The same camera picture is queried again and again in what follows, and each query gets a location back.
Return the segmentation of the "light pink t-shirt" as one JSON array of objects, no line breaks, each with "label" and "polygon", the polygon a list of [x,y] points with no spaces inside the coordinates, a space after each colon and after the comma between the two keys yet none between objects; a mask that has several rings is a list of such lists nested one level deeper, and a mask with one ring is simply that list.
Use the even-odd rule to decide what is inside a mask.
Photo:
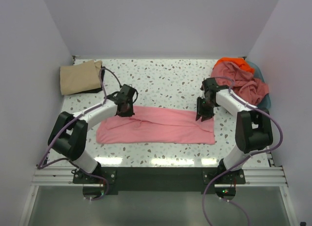
[{"label": "light pink t-shirt", "polygon": [[134,112],[131,117],[114,116],[102,121],[96,142],[215,144],[214,120],[197,121],[194,111],[135,106]]}]

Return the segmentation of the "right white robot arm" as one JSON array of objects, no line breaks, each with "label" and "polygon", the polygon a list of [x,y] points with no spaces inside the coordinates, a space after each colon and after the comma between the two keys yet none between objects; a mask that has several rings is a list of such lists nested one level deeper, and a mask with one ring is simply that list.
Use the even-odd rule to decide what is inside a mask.
[{"label": "right white robot arm", "polygon": [[197,98],[196,120],[206,121],[214,117],[214,109],[223,107],[236,117],[235,146],[220,160],[217,178],[227,184],[234,178],[234,171],[240,170],[254,151],[261,151],[273,143],[271,120],[259,109],[237,96],[227,85],[219,85],[216,78],[204,79],[200,88],[203,96]]}]

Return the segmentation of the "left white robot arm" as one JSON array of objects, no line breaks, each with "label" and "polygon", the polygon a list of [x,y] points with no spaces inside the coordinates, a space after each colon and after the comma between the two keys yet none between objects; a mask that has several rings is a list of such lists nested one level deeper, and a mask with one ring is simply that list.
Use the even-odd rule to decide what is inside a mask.
[{"label": "left white robot arm", "polygon": [[98,182],[102,175],[101,165],[85,150],[87,133],[108,118],[133,116],[133,103],[136,101],[133,96],[138,96],[137,90],[125,84],[101,103],[74,114],[60,113],[50,134],[48,147],[82,169],[88,182]]}]

